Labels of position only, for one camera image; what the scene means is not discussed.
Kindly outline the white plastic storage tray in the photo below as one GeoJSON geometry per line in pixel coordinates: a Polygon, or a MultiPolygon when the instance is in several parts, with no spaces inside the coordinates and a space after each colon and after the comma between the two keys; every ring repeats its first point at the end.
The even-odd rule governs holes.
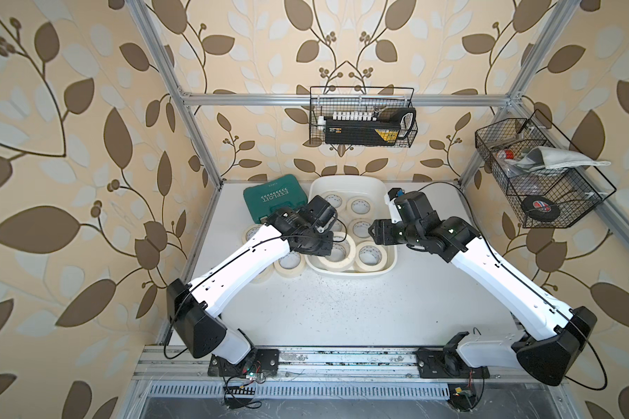
{"type": "Polygon", "coordinates": [[[383,182],[365,176],[322,177],[310,186],[309,197],[321,197],[337,211],[334,248],[327,257],[307,256],[310,268],[339,279],[369,279],[395,267],[394,246],[401,241],[383,182]]]}

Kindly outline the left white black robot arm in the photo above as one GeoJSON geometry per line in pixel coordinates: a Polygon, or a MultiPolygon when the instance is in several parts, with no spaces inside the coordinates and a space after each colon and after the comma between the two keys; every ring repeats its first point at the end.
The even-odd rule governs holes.
{"type": "Polygon", "coordinates": [[[295,252],[328,256],[334,244],[337,210],[324,198],[313,197],[297,209],[274,211],[241,248],[207,274],[167,287],[169,326],[195,359],[214,354],[237,365],[253,349],[250,340],[219,318],[230,301],[255,277],[279,259],[295,252]]]}

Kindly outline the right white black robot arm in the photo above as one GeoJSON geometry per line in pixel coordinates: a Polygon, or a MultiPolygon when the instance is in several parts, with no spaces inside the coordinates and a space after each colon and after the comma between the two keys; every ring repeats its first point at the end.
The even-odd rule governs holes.
{"type": "Polygon", "coordinates": [[[390,218],[375,220],[369,229],[376,244],[440,257],[476,280],[523,328],[508,335],[458,333],[443,347],[448,373],[463,366],[517,368],[542,384],[559,385],[588,344],[596,315],[570,307],[508,265],[464,219],[440,219],[423,192],[393,188],[385,201],[390,218]]]}

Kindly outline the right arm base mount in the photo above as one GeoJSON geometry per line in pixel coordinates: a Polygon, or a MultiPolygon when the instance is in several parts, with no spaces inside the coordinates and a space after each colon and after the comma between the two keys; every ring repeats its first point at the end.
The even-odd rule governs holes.
{"type": "Polygon", "coordinates": [[[454,350],[420,348],[415,352],[421,379],[489,379],[487,367],[472,368],[454,350]]]}

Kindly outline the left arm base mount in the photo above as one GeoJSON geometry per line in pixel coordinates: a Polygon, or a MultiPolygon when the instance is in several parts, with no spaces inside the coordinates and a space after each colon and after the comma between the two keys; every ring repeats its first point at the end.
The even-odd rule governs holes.
{"type": "Polygon", "coordinates": [[[254,348],[239,363],[232,364],[225,358],[211,356],[207,374],[211,377],[249,377],[260,378],[277,375],[280,364],[280,351],[273,348],[254,348]]]}

